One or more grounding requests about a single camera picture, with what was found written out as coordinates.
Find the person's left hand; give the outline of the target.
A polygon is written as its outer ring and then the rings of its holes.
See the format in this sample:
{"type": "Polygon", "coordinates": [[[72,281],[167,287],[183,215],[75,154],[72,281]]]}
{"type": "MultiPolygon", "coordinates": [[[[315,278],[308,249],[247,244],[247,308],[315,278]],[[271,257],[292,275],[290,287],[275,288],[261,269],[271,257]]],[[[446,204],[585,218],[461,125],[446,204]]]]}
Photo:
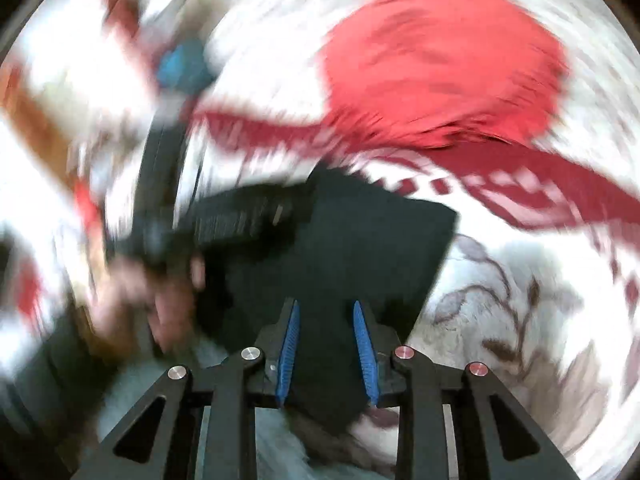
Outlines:
{"type": "Polygon", "coordinates": [[[200,257],[191,260],[188,276],[160,275],[139,261],[118,257],[108,265],[88,309],[92,331],[115,356],[126,358],[136,348],[134,318],[142,312],[160,350],[174,350],[192,332],[195,293],[204,285],[200,257]]]}

